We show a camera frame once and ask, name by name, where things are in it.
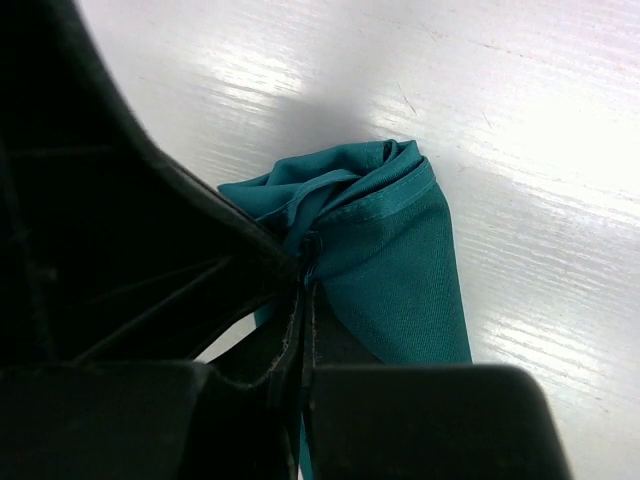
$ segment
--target wood grain texture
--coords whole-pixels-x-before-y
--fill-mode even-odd
[[[79,0],[133,111],[212,185],[416,138],[474,358],[535,375],[577,479],[640,471],[637,0]]]

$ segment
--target black plastic part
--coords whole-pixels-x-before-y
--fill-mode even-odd
[[[568,480],[536,383],[510,367],[319,367],[316,480]]]
[[[297,305],[283,304],[210,365],[5,369],[0,478],[191,479],[214,469],[222,478],[295,480],[303,325]]]
[[[295,260],[159,151],[68,0],[0,7],[0,365],[193,358]]]

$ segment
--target stitching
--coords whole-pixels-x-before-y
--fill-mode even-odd
[[[390,185],[389,187],[387,187],[384,190],[381,190],[379,192],[377,192],[375,195],[375,198],[378,199],[383,199],[388,197],[389,195],[395,193],[396,190],[398,190],[399,188],[403,187],[404,185],[406,185],[409,182],[415,181],[417,179],[419,179],[420,177],[422,177],[423,175],[430,173],[430,170],[427,169],[426,165],[422,164],[420,167],[418,167],[420,170],[418,172],[413,172],[411,174],[409,174],[409,176],[407,178],[405,178],[404,180]],[[433,177],[431,179],[431,181],[423,186],[420,190],[418,190],[416,193],[414,193],[413,195],[411,195],[409,198],[406,198],[405,200],[403,200],[396,209],[394,209],[391,212],[385,212],[385,213],[377,213],[377,214],[373,214],[370,215],[368,217],[364,217],[364,218],[360,218],[358,219],[357,222],[353,222],[353,223],[362,223],[364,221],[369,221],[369,220],[376,220],[379,218],[384,218],[387,217],[389,215],[393,215],[394,213],[397,213],[398,211],[400,211],[402,208],[405,208],[412,200],[415,199],[415,197],[417,197],[418,195],[420,195],[422,192],[424,192],[426,189],[430,189],[432,188],[436,183],[436,179],[435,177]],[[351,213],[352,211],[358,209],[361,207],[361,205],[363,203],[365,203],[366,201],[371,201],[371,197],[373,195],[369,195],[366,197],[363,197],[359,200],[357,200],[356,202],[350,204],[350,205],[346,205],[338,210],[334,210],[333,212],[330,212],[329,214],[327,214],[324,218],[319,219],[319,222],[331,222],[334,221],[336,219],[340,219],[346,215],[348,215],[349,213]]]
[[[313,284],[313,292],[311,294],[312,303],[311,303],[311,361],[313,362],[313,366],[316,366],[316,290],[318,288],[318,284]]]
[[[307,273],[306,273],[306,275],[304,277],[305,283],[307,283],[307,284],[308,284],[308,281],[311,279],[311,276],[313,275],[313,272],[315,272],[316,267],[320,263],[320,258],[322,257],[322,252],[324,250],[324,245],[322,243],[322,237],[320,236],[320,233],[318,233],[317,231],[313,230],[313,231],[310,231],[309,234],[316,241],[316,245],[318,246],[318,256],[316,257],[316,261],[309,268],[309,270],[307,271]]]
[[[344,181],[349,181],[352,180],[351,178],[347,179],[347,180],[340,180],[340,182],[344,182]],[[298,206],[300,205],[300,203],[302,201],[304,201],[305,198],[307,198],[307,196],[309,196],[309,194],[327,187],[329,185],[333,185],[334,183],[337,183],[335,181],[331,181],[331,182],[319,182],[318,185],[316,185],[314,188],[309,188],[309,186],[307,185],[305,188],[306,183],[303,183],[300,188],[298,190],[296,190],[293,194],[293,197],[291,197],[291,200],[289,200],[288,202],[284,203],[283,205],[280,205],[279,207],[277,207],[275,210],[270,211],[269,213],[265,213],[264,215],[261,215],[260,217],[256,218],[257,222],[262,222],[264,220],[267,220],[269,217],[275,216],[275,215],[285,215],[286,217],[289,217],[290,215],[290,209],[291,206],[294,203],[297,203],[298,205],[296,206],[295,211],[293,212],[295,214],[295,212],[298,209]]]
[[[364,162],[367,164],[367,173],[371,171],[371,165],[369,165],[369,157],[367,156],[367,150],[369,150],[369,142],[364,144]]]

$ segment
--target white table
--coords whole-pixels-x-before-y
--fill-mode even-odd
[[[80,0],[133,111],[211,185],[415,138],[474,358],[530,371],[577,479],[640,478],[638,0]]]

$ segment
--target folded cloth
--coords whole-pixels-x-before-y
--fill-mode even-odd
[[[304,259],[305,283],[324,285],[336,316],[380,360],[471,361],[449,208],[414,141],[287,158],[219,189]]]

